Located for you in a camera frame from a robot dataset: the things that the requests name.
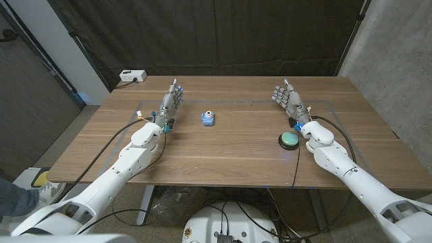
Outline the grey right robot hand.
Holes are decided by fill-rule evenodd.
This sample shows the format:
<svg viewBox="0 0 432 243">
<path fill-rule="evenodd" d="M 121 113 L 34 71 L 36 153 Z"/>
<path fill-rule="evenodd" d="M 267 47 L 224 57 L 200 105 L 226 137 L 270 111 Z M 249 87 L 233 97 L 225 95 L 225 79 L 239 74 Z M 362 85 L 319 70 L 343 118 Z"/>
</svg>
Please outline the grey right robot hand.
<svg viewBox="0 0 432 243">
<path fill-rule="evenodd" d="M 300 126 L 307 124 L 311 119 L 300 95 L 287 78 L 283 82 L 284 87 L 275 87 L 272 99 L 286 111 L 288 117 L 294 119 Z"/>
</svg>

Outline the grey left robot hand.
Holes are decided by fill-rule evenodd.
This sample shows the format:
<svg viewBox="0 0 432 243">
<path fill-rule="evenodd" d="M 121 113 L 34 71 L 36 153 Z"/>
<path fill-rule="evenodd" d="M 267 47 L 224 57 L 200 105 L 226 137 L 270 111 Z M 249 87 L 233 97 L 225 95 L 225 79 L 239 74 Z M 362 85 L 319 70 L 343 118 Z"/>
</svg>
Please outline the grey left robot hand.
<svg viewBox="0 0 432 243">
<path fill-rule="evenodd" d="M 154 123 L 161 128 L 164 128 L 168 121 L 176 116 L 177 110 L 183 101 L 183 88 L 177 85 L 177 81 L 175 78 L 169 86 L 156 113 Z"/>
</svg>

